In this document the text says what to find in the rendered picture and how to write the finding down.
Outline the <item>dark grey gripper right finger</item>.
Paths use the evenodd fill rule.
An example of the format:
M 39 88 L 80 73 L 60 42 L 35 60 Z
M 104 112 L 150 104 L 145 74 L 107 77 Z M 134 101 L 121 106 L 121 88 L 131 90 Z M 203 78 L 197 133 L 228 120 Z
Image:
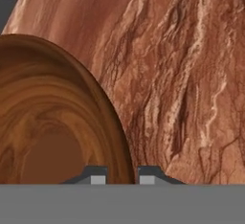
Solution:
M 183 185 L 183 182 L 167 176 L 159 166 L 139 166 L 138 183 L 140 185 Z

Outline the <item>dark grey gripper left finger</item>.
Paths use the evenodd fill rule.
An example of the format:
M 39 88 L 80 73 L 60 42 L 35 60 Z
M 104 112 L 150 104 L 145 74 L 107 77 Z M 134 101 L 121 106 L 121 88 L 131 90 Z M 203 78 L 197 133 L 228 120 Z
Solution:
M 80 175 L 66 180 L 65 184 L 106 185 L 107 167 L 87 166 Z

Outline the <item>brown wooden bowl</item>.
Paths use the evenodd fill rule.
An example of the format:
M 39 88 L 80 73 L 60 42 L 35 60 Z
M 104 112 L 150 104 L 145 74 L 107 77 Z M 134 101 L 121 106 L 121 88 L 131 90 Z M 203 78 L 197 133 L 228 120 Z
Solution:
M 54 43 L 0 35 L 0 184 L 56 184 L 88 166 L 134 183 L 120 119 L 92 74 Z

